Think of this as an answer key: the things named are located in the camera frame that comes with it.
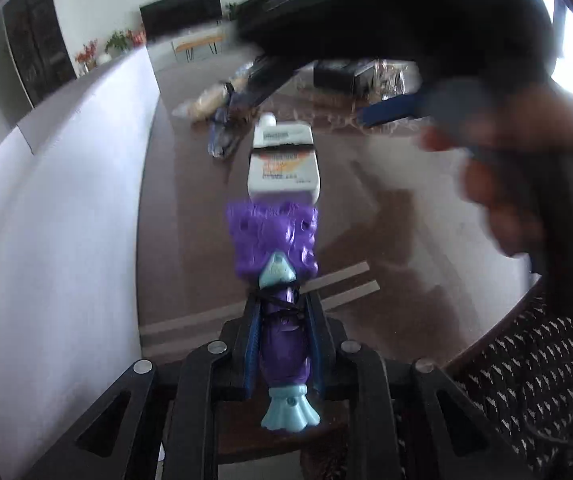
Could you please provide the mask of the person right hand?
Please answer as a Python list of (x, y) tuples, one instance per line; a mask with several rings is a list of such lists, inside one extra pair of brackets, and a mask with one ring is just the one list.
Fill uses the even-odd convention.
[(551, 148), (526, 151), (505, 142), (490, 145), (473, 136), (482, 119), (507, 116), (509, 98), (476, 79), (452, 79), (422, 99), (421, 114), (436, 122), (449, 141), (467, 148), (499, 180), (501, 196), (521, 224), (518, 249), (542, 272), (565, 245), (573, 244), (573, 201), (566, 157)]

